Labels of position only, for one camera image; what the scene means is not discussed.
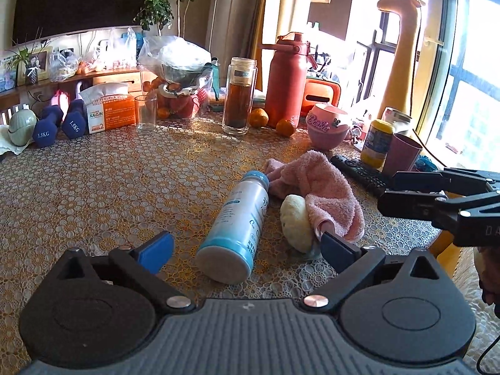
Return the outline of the right hand on gripper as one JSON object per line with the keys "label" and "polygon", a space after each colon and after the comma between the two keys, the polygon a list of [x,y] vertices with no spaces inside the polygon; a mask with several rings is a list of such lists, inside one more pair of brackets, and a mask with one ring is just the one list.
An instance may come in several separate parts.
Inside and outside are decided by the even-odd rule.
{"label": "right hand on gripper", "polygon": [[500,256],[498,247],[477,247],[474,249],[475,268],[479,276],[482,301],[494,306],[500,315]]}

